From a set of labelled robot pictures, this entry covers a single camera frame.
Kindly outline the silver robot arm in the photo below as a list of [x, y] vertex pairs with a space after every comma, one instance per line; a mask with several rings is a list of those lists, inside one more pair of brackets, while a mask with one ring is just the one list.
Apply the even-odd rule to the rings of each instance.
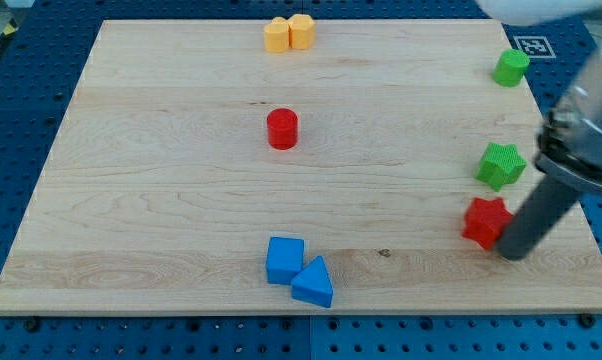
[[[599, 0], [502, 1], [478, 3], [489, 17], [512, 26], [531, 26], [602, 7]], [[537, 185], [562, 196], [602, 196], [602, 40], [580, 67], [538, 132]]]

